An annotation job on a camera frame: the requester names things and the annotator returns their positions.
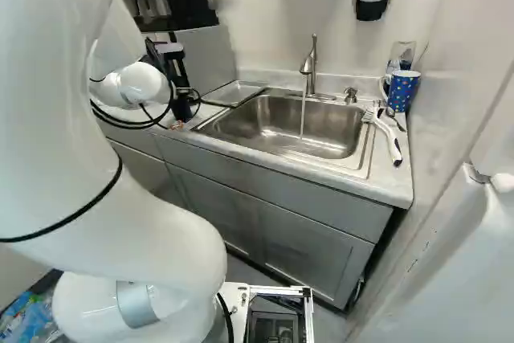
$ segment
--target brush handle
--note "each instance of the brush handle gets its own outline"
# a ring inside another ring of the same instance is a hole
[[[387,145],[389,146],[389,153],[393,159],[393,165],[398,168],[403,162],[402,151],[400,150],[398,138],[394,134],[392,128],[377,116],[375,116],[373,122],[387,137]]]

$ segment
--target white wall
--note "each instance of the white wall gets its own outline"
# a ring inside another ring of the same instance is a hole
[[[514,60],[512,0],[441,0],[410,113],[414,204],[364,292],[362,325],[416,263],[413,241],[475,142]],[[451,210],[443,215],[450,217]]]
[[[239,67],[296,71],[319,35],[319,71],[382,75],[392,42],[424,48],[437,0],[391,0],[377,22],[358,22],[353,0],[216,0]]]
[[[0,311],[49,270],[50,268],[0,245]]]

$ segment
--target faucet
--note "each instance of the faucet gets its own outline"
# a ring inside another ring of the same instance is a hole
[[[335,100],[335,96],[327,94],[319,94],[316,92],[316,63],[318,61],[317,54],[318,37],[312,34],[312,49],[300,66],[300,74],[307,76],[307,86],[305,96],[309,98],[317,98],[319,100]]]
[[[356,104],[357,103],[357,90],[354,88],[346,88],[345,90],[345,103]]]

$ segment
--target dish brush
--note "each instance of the dish brush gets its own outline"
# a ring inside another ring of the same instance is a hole
[[[398,137],[396,137],[396,134],[394,134],[392,128],[390,128],[383,120],[379,118],[381,110],[383,110],[383,108],[367,108],[364,116],[362,117],[362,122],[374,124],[382,132],[384,132],[385,136],[387,137],[387,145],[389,147],[390,156],[393,160],[393,165],[398,168],[403,162],[403,156],[402,151],[400,150]]]

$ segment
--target mug handle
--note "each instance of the mug handle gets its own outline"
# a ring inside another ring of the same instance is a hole
[[[384,101],[387,101],[389,99],[389,96],[384,91],[384,81],[385,80],[388,80],[389,83],[391,84],[391,82],[393,80],[393,76],[391,74],[385,74],[384,76],[382,76],[381,78],[378,79],[378,89],[380,90],[382,97],[384,98]]]

